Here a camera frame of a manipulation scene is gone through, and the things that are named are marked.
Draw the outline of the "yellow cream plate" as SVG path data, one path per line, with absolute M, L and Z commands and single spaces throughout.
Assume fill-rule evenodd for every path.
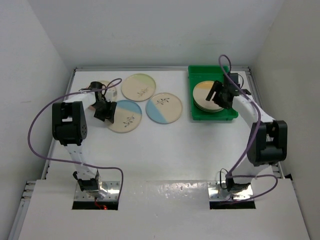
M 215 104 L 212 100 L 206 101 L 206 97 L 213 86 L 214 81 L 202 81 L 198 83 L 194 88 L 192 92 L 193 101 L 195 104 L 201 105 L 201 106 L 209 106 Z

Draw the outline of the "pink cream plate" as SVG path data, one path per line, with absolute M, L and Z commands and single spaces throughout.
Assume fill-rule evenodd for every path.
M 113 98 L 112 96 L 109 96 L 108 90 L 110 89 L 117 89 L 113 83 L 109 81 L 93 81 L 89 84 L 87 87 L 88 90 L 101 90 L 98 92 L 91 92 L 89 94 L 89 102 L 84 103 L 84 108 L 92 109 L 93 105 L 95 103 L 101 102 L 101 101 L 108 101 L 108 102 L 115 102 L 117 98 Z
M 210 112 L 210 113 L 216 113 L 222 111 L 224 108 L 220 107 L 217 104 L 209 105 L 209 106 L 201 106 L 199 104 L 195 104 L 196 107 L 198 107 L 200 110 L 205 111 L 205 112 Z

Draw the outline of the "pink cream plate front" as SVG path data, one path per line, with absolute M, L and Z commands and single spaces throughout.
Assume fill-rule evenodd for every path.
M 200 110 L 205 111 L 205 112 L 210 112 L 210 113 L 216 113 L 222 111 L 224 108 L 220 107 L 217 104 L 209 105 L 209 106 L 201 106 L 199 104 L 195 104 L 196 107 L 198 107 Z

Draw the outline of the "pale green cream plate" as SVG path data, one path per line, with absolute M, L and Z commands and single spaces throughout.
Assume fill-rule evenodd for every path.
M 219 109 L 205 109 L 205 108 L 198 108 L 200 111 L 206 112 L 206 113 L 218 113 L 224 110 L 224 108 Z

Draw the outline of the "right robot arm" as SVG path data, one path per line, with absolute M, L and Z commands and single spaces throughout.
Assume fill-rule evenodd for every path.
M 237 75 L 225 73 L 223 82 L 215 82 L 206 101 L 225 109 L 234 109 L 250 127 L 244 152 L 226 172 L 224 190 L 230 194 L 247 189 L 254 179 L 268 178 L 261 172 L 287 157 L 288 125 L 262 110 L 251 93 L 242 90 Z

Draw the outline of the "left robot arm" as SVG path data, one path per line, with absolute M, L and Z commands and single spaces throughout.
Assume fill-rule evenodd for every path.
M 89 157 L 84 152 L 84 141 L 88 134 L 85 110 L 94 109 L 93 117 L 109 124 L 115 121 L 117 103 L 114 101 L 114 81 L 108 84 L 93 81 L 79 94 L 63 102 L 52 104 L 52 135 L 66 148 L 75 172 L 80 190 L 102 200 L 108 194 L 107 185 L 101 180 L 99 170 L 89 166 Z

